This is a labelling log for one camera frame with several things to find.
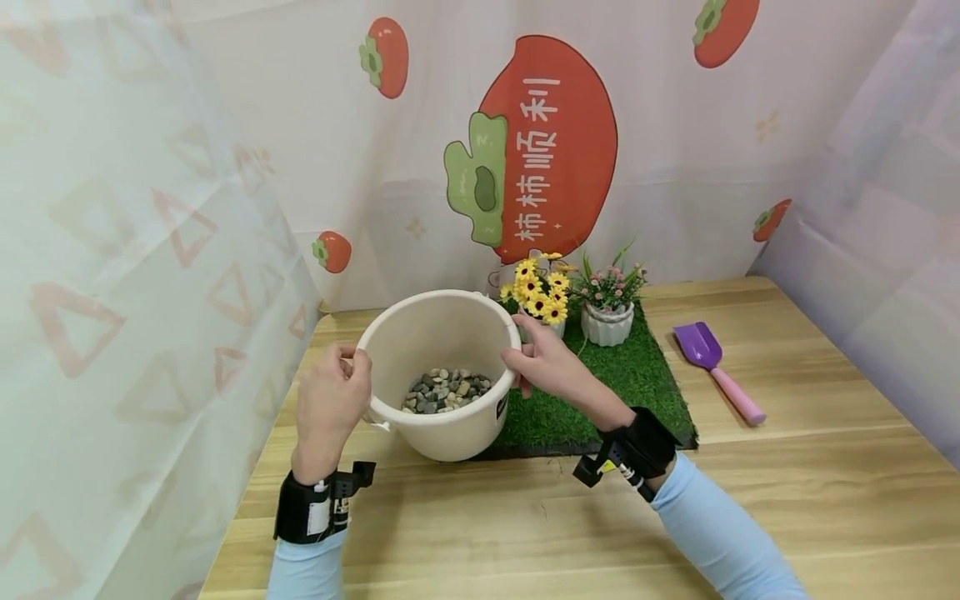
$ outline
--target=small black label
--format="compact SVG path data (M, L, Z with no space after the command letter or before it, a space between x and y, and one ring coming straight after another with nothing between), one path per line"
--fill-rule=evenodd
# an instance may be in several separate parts
M496 403L496 419L500 420L500 417L503 416L503 411L507 410L507 397L504 396L500 398L500 401Z

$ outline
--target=fabric wall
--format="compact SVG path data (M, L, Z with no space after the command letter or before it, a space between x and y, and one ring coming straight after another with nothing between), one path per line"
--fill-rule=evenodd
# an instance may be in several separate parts
M164 6L0 3L0 597L193 598L319 300Z
M958 33L917 3L757 267L960 468Z
M175 2L336 309L634 239L654 283L743 275L911 6Z

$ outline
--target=green turf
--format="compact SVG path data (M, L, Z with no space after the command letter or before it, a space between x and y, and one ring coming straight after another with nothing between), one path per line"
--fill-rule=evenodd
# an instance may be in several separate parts
M564 342L624 401L648 407L684 447L697 447L697 430L686 402L639 305L630 337L621 346L600 348L588 342L579 312L571 314ZM565 402L539 390L528 399L513 390L508 398L503 431L475 460L588 454L599 447L596 429Z

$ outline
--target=white bucket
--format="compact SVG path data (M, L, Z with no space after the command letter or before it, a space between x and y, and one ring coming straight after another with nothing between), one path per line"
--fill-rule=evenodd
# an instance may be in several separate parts
M503 364L500 351L519 349L520 336L510 314L486 296L463 290L417 294L373 320L357 347L373 362L374 424L395 428L423 456L466 460L487 449L503 429L514 373ZM448 413L402 412L413 381L437 368L482 373L491 388Z

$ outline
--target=wooden table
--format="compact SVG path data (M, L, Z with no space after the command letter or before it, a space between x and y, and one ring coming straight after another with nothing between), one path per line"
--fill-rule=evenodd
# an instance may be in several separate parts
M690 404L700 468L773 536L812 597L960 594L960 477L769 280L653 287L650 327ZM376 311L321 320L303 364ZM671 327L706 321L723 366L769 419L740 424ZM295 384L202 600L263 598L276 491L294 447ZM618 477L589 490L573 457L438 465L365 424L344 466L377 462L344 553L349 598L714 598Z

